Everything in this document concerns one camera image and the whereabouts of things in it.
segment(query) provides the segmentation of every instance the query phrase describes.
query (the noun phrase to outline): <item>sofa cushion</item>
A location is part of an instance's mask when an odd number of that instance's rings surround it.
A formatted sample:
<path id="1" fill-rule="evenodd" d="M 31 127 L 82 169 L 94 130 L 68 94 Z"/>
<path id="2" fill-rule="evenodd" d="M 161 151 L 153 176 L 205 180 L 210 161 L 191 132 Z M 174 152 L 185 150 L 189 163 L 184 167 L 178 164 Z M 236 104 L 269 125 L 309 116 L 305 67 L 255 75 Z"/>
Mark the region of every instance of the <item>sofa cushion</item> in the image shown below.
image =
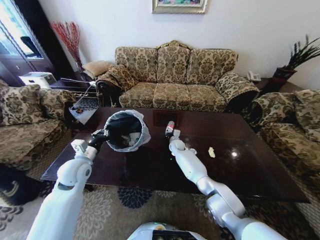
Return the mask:
<path id="1" fill-rule="evenodd" d="M 193 49 L 186 83 L 214 86 L 223 74 L 235 68 L 237 61 L 238 54 L 230 49 Z"/>
<path id="2" fill-rule="evenodd" d="M 320 90 L 296 91 L 294 96 L 297 121 L 311 141 L 320 142 Z"/>
<path id="3" fill-rule="evenodd" d="M 310 141 L 304 131 L 290 123 L 270 123 L 260 130 L 262 138 L 320 199 L 320 143 Z"/>
<path id="4" fill-rule="evenodd" d="M 123 108 L 152 108 L 156 84 L 139 82 L 119 97 Z"/>
<path id="5" fill-rule="evenodd" d="M 125 92 L 138 83 L 138 81 L 130 74 L 129 70 L 126 69 L 124 65 L 114 66 L 108 71 L 108 73 L 117 80 Z"/>
<path id="6" fill-rule="evenodd" d="M 0 163 L 19 170 L 30 169 L 66 129 L 56 119 L 0 127 Z"/>
<path id="7" fill-rule="evenodd" d="M 165 46 L 158 50 L 157 83 L 185 84 L 190 50 Z"/>
<path id="8" fill-rule="evenodd" d="M 296 104 L 295 116 L 306 137 L 311 141 L 320 142 L 320 102 Z"/>
<path id="9" fill-rule="evenodd" d="M 299 102 L 304 104 L 320 103 L 320 90 L 305 89 L 301 91 L 296 91 L 294 95 Z"/>
<path id="10" fill-rule="evenodd" d="M 117 65 L 124 65 L 139 82 L 157 81 L 158 52 L 155 48 L 117 47 L 115 62 Z"/>
<path id="11" fill-rule="evenodd" d="M 153 96 L 153 107 L 158 109 L 188 110 L 190 95 L 186 85 L 157 83 Z"/>
<path id="12" fill-rule="evenodd" d="M 76 102 L 73 93 L 62 89 L 40 89 L 39 97 L 45 117 L 61 121 L 66 121 L 65 114 L 69 112 L 68 108 Z"/>
<path id="13" fill-rule="evenodd" d="M 190 94 L 190 111 L 223 112 L 226 107 L 225 99 L 214 86 L 187 85 Z"/>
<path id="14" fill-rule="evenodd" d="M 0 87 L 0 108 L 3 125 L 43 122 L 39 99 L 40 86 Z"/>
<path id="15" fill-rule="evenodd" d="M 95 79 L 101 74 L 106 73 L 110 68 L 114 66 L 114 64 L 103 60 L 92 61 L 82 65 L 82 67 L 85 69 L 85 73 L 92 79 Z"/>

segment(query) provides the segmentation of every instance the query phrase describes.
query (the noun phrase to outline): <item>picture frame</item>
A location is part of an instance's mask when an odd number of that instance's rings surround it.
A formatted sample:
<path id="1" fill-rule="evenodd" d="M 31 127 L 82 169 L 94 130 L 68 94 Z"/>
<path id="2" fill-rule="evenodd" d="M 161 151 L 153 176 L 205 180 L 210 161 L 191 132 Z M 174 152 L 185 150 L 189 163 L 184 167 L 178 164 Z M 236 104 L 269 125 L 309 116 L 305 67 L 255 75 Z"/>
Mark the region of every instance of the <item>picture frame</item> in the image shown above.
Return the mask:
<path id="1" fill-rule="evenodd" d="M 208 0 L 152 0 L 153 14 L 205 14 Z"/>

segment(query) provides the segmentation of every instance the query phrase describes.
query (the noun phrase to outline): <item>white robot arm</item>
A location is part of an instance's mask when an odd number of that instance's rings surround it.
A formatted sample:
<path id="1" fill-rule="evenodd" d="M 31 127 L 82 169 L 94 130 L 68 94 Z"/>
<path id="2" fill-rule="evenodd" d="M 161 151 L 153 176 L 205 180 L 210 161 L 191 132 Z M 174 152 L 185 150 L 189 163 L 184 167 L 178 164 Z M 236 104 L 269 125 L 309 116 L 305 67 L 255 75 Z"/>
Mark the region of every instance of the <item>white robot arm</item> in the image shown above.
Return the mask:
<path id="1" fill-rule="evenodd" d="M 285 240 L 266 224 L 252 218 L 241 218 L 246 210 L 239 198 L 229 187 L 208 176 L 206 167 L 196 156 L 197 152 L 186 149 L 179 136 L 180 131 L 174 130 L 169 149 L 186 178 L 196 184 L 200 192 L 210 196 L 206 206 L 219 226 L 228 228 L 236 240 Z"/>

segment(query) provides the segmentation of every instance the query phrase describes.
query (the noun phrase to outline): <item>floor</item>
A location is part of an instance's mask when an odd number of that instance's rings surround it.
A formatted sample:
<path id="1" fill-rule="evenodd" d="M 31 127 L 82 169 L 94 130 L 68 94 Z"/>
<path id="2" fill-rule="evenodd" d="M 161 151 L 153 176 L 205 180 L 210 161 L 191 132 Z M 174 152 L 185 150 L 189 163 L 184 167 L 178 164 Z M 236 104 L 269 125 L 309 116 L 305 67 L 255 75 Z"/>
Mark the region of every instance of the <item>floor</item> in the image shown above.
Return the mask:
<path id="1" fill-rule="evenodd" d="M 30 176 L 39 179 L 49 164 L 68 144 L 66 133 L 56 149 L 46 153 L 41 167 Z M 39 197 L 22 206 L 0 206 L 0 239 L 25 240 L 38 210 L 52 187 L 44 181 Z M 123 240 L 141 224 L 164 222 L 181 230 L 199 233 L 208 240 L 232 240 L 227 229 L 217 226 L 205 208 L 206 197 L 151 189 L 94 186 L 84 193 L 74 240 Z M 304 217 L 292 203 L 263 202 L 246 205 L 247 215 L 277 230 L 287 239 L 318 239 Z"/>

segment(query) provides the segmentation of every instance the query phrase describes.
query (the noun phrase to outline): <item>coffee table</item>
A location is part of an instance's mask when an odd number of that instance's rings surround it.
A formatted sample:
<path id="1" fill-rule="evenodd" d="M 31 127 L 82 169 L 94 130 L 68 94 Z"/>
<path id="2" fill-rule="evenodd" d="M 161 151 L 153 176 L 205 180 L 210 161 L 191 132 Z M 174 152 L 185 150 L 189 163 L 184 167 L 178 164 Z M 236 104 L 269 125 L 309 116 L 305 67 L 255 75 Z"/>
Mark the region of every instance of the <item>coffee table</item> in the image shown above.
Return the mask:
<path id="1" fill-rule="evenodd" d="M 100 107 L 74 139 L 89 141 L 112 114 L 124 108 Z M 228 185 L 242 200 L 308 202 L 266 144 L 238 114 L 137 108 L 144 115 L 151 140 L 137 152 L 116 152 L 108 144 L 96 156 L 87 183 L 138 187 L 199 194 L 186 179 L 169 151 L 165 129 L 170 120 L 181 130 L 180 139 L 196 149 L 208 175 Z M 208 150 L 212 147 L 215 158 Z M 73 159 L 70 143 L 42 175 L 55 181 L 58 168 Z"/>

